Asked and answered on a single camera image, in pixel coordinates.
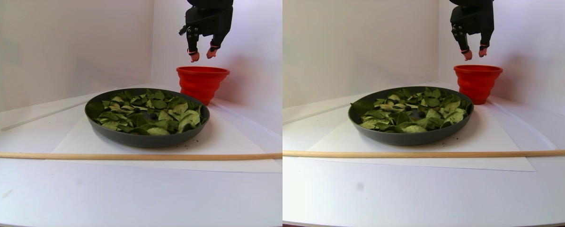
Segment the wooden stick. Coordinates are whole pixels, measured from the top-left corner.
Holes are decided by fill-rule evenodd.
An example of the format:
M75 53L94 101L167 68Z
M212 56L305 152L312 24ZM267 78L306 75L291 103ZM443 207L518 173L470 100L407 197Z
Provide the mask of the wooden stick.
M283 154L41 154L0 152L0 157L66 160L259 160L278 159L282 158Z
M430 157L543 157L565 156L565 149L549 151L496 151L496 152L313 152L283 151L292 157L341 157L341 158L430 158Z

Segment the red silicone cup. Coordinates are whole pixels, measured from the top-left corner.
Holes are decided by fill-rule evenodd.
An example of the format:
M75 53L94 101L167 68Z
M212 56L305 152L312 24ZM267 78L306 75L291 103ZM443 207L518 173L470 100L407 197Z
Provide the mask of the red silicone cup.
M215 96L220 82L230 74L230 70L215 67L187 66L177 69L181 93L200 100L203 104Z
M503 69L490 65L457 65L454 69L459 92L470 97L474 105L486 103L495 80L503 72Z

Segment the white wall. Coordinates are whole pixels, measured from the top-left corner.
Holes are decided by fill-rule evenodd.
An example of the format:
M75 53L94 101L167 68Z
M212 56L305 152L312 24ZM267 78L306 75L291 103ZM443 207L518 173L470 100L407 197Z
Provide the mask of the white wall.
M437 0L284 0L283 106L436 81L437 8Z
M152 0L0 0L0 112L150 79Z
M155 0L153 82L176 86L175 69L186 65L229 69L215 97L246 106L256 123L281 132L282 4L283 0L235 0L232 28L217 56L207 59L212 37L201 36L200 60L190 63L186 39L178 34L190 4Z
M465 62L451 36L455 7L440 0L440 80L456 83L453 66L502 67L493 95L565 115L565 0L495 0L495 31L488 55ZM480 36L469 39L477 50Z

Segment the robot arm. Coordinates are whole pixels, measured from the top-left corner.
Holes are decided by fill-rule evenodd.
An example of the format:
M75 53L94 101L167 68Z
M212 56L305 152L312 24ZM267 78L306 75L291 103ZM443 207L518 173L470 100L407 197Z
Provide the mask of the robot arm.
M232 24L233 0L187 0L192 8L185 12L185 26L179 31L180 36L186 36L188 54L192 62L198 61L200 54L196 44L198 38L211 36L211 48L207 58L216 56L221 43L230 32Z
M486 56L494 30L494 0L450 0L458 5L451 13L451 32L459 44L466 61L472 58L467 36L480 33L481 41L478 55Z

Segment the leafy greens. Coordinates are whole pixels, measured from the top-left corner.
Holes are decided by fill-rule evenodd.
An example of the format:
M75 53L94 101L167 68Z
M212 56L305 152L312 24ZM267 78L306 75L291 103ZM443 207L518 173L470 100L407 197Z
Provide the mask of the leafy greens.
M352 103L361 116L361 127L390 133L416 133L438 130L462 121L471 103L458 95L428 87L413 94L408 89L391 91L375 102Z
M202 104L161 90L146 90L134 96L129 91L114 93L110 100L90 102L88 116L99 125L129 134L163 136L192 130L206 119Z

